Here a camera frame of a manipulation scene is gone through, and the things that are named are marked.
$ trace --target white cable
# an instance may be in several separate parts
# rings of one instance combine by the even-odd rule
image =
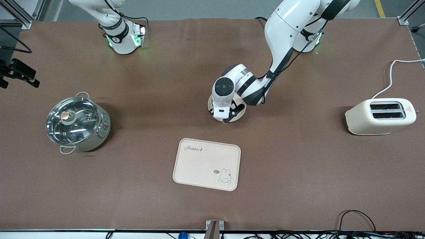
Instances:
[[[424,61],[425,62],[425,58],[424,59],[420,59],[420,60],[395,60],[393,61],[393,63],[390,66],[390,84],[383,90],[379,91],[378,93],[376,93],[372,99],[375,99],[379,94],[381,94],[382,92],[388,90],[392,85],[393,85],[393,66],[396,62],[403,62],[403,63],[413,63],[413,62],[421,62]]]

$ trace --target beige tray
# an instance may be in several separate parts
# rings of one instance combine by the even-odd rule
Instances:
[[[233,191],[238,186],[241,149],[237,145],[182,139],[173,180],[176,183]]]

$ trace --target glass lid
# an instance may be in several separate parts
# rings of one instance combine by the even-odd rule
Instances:
[[[50,111],[46,123],[47,135],[55,143],[74,145],[91,135],[99,118],[97,107],[90,99],[67,98]]]

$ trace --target table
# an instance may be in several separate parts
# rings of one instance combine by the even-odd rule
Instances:
[[[148,49],[118,55],[96,22],[34,22],[15,53],[37,70],[35,89],[10,80],[1,91],[0,228],[329,230],[340,213],[367,213],[378,230],[423,230],[425,119],[386,136],[347,132],[344,113],[388,84],[394,59],[416,60],[396,19],[336,19],[316,49],[280,75],[265,105],[223,125],[207,112],[211,87],[231,64],[255,75],[271,54],[259,20],[150,23]],[[425,72],[397,64],[382,97],[419,110]],[[61,155],[45,132],[50,109],[87,91],[111,116],[98,150]],[[183,138],[242,149],[233,192],[176,184]],[[343,229],[370,230],[347,215]]]

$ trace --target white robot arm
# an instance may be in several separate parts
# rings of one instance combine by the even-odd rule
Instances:
[[[283,0],[267,20],[264,34],[273,62],[263,79],[258,79],[243,64],[226,69],[212,87],[210,113],[223,123],[231,122],[244,108],[236,105],[235,93],[246,105],[262,103],[276,78],[284,70],[294,51],[295,37],[312,22],[314,13],[325,20],[334,19],[350,0]]]
[[[351,0],[337,15],[340,16],[342,13],[354,9],[360,0]],[[309,52],[319,43],[320,36],[317,37],[311,44],[306,48],[306,44],[311,40],[316,32],[318,32],[326,23],[326,19],[322,18],[318,13],[314,14],[309,23],[301,30],[294,40],[294,50],[300,52]]]
[[[115,8],[125,0],[69,0],[92,15],[103,27],[109,45],[118,54],[129,54],[143,44],[145,27],[125,20]]]

